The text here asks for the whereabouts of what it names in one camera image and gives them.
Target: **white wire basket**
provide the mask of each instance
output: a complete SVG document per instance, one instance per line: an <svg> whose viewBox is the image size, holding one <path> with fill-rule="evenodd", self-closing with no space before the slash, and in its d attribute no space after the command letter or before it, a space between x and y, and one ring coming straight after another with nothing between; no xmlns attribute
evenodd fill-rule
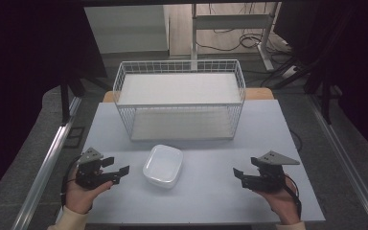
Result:
<svg viewBox="0 0 368 230"><path fill-rule="evenodd" d="M233 139L244 88L233 59L124 61L113 97L130 140Z"/></svg>

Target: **wrist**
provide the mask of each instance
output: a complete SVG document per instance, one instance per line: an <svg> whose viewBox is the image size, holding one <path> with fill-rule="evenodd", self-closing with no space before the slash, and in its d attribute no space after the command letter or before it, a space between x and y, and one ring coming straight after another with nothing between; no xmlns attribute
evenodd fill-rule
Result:
<svg viewBox="0 0 368 230"><path fill-rule="evenodd" d="M75 213L64 205L63 213L56 224L56 229L83 229L87 219L88 215Z"/></svg>
<svg viewBox="0 0 368 230"><path fill-rule="evenodd" d="M76 214L80 214L80 215L86 215L89 212L89 209L86 209L85 207L81 207L79 205L75 206L75 205L64 205L64 207L66 207L68 210L76 213Z"/></svg>
<svg viewBox="0 0 368 230"><path fill-rule="evenodd" d="M283 225L292 225L292 224L296 224L301 222L300 218L298 217L298 215L294 212L290 212L290 213L280 213L278 214L279 218L280 218L280 222Z"/></svg>

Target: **cable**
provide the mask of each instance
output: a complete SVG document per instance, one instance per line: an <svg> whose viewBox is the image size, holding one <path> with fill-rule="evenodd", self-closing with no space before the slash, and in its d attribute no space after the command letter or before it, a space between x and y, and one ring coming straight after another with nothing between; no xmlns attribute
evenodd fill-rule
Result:
<svg viewBox="0 0 368 230"><path fill-rule="evenodd" d="M66 203L66 193L67 193L67 184L68 182L72 181L73 179L69 180L68 177L70 176L70 171L73 169L74 165L77 163L77 161L81 158L81 156L77 156L74 158L71 163L67 167L67 171L65 172L65 175L62 177L62 183L61 183L61 192L60 192L60 199L61 199L61 207L64 207Z"/></svg>
<svg viewBox="0 0 368 230"><path fill-rule="evenodd" d="M294 56L294 53L292 52L286 52L286 51L281 51L281 50L277 50L277 49L273 49L269 46L266 46L267 51L272 54L272 55L285 55L285 56Z"/></svg>
<svg viewBox="0 0 368 230"><path fill-rule="evenodd" d="M295 137L297 137L298 142L300 143L299 147L297 148L297 151L300 152L303 149L303 140L301 140L301 137L295 131L293 131L291 128L289 128L289 132L291 132L291 134L293 134Z"/></svg>
<svg viewBox="0 0 368 230"><path fill-rule="evenodd" d="M212 8L212 4L209 3L208 4L208 8L209 8L209 12L210 12L210 15L212 15L212 12L216 13L215 10ZM243 4L243 7L239 10L238 14L241 14L241 12L243 11L244 9L244 13L243 14L246 14L246 10L247 10L247 3L244 3ZM217 30L213 30L215 34L223 34L223 33L228 33L228 32L232 32L232 31L235 31L235 29L229 29L229 30L224 30L224 31L217 31Z"/></svg>
<svg viewBox="0 0 368 230"><path fill-rule="evenodd" d="M253 81L260 81L260 80L263 80L263 79L265 79L265 77L264 78L259 78L259 79L254 79L254 80L248 80L248 81L245 81L244 84L247 86L249 83L251 83Z"/></svg>
<svg viewBox="0 0 368 230"><path fill-rule="evenodd" d="M251 13L252 13L252 10L253 10L253 13L255 13L255 3L252 3L252 4L250 5L249 14L251 14Z"/></svg>
<svg viewBox="0 0 368 230"><path fill-rule="evenodd" d="M301 218L301 211L302 211L302 204L300 200L300 191L298 190L297 183L295 183L294 180L291 179L288 175L285 174L285 177L287 177L291 182L294 184L295 192L292 191L292 189L287 185L286 181L283 182L283 188L288 192L288 194L292 197L294 200L295 205L297 206L297 214L298 218Z"/></svg>
<svg viewBox="0 0 368 230"><path fill-rule="evenodd" d="M257 47L258 46L258 43L261 42L261 40L255 36L249 36L249 35L253 35L253 34L243 34L239 37L239 44L237 46L235 46L234 48L231 48L231 49L221 49L221 48L217 48L217 47L213 47L213 46L207 46L207 45L201 45L199 44L198 42L196 42L196 44L200 47L204 47L204 48L209 48L209 49L214 49L214 50L218 50L218 51L233 51L233 50L236 50L238 47L242 46L244 48L247 48L247 49L251 49L251 48L254 48L254 47ZM253 45L250 45L250 46L247 46L247 45L244 45L243 42L245 40L257 40L257 42L255 42L255 44Z"/></svg>
<svg viewBox="0 0 368 230"><path fill-rule="evenodd" d="M292 63L294 63L296 60L295 57L290 57L284 64L282 64L275 72L273 72L266 80L264 80L260 87L266 87L266 82L269 83L272 79L279 77L278 75L276 75L277 73L281 73L282 71L284 71L286 68L288 68Z"/></svg>
<svg viewBox="0 0 368 230"><path fill-rule="evenodd" d="M280 62L280 61L274 59L273 57L275 57L275 56L289 56L289 57L293 57L293 55L271 54L271 57L270 57L271 61L273 61L274 63L277 63L277 64L285 64L285 62Z"/></svg>
<svg viewBox="0 0 368 230"><path fill-rule="evenodd" d="M271 72L259 72L259 71L254 71L254 70L242 70L242 71L246 73L253 73L253 74L271 74Z"/></svg>

